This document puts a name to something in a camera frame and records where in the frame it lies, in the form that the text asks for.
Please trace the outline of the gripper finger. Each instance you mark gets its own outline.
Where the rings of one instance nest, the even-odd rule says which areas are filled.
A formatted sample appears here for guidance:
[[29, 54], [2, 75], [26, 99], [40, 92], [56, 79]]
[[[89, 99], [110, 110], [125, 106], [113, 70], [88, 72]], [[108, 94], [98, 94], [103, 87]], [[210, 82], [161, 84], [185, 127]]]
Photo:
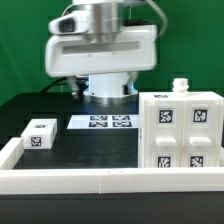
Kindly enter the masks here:
[[77, 79], [75, 76], [71, 76], [68, 78], [68, 84], [72, 90], [72, 96], [74, 98], [78, 98], [79, 97], [79, 87], [77, 85]]
[[137, 76], [138, 76], [138, 74], [136, 71], [128, 72], [128, 80], [123, 85], [123, 94], [124, 95], [130, 95], [133, 92], [133, 83], [137, 79]]

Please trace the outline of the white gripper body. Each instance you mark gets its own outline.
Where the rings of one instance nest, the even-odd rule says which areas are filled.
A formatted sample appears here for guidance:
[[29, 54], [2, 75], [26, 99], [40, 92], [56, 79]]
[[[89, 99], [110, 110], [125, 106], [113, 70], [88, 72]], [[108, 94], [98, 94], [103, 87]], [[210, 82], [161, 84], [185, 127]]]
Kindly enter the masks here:
[[51, 77], [152, 70], [157, 64], [155, 25], [128, 26], [114, 42], [89, 43], [80, 35], [52, 36], [45, 69]]

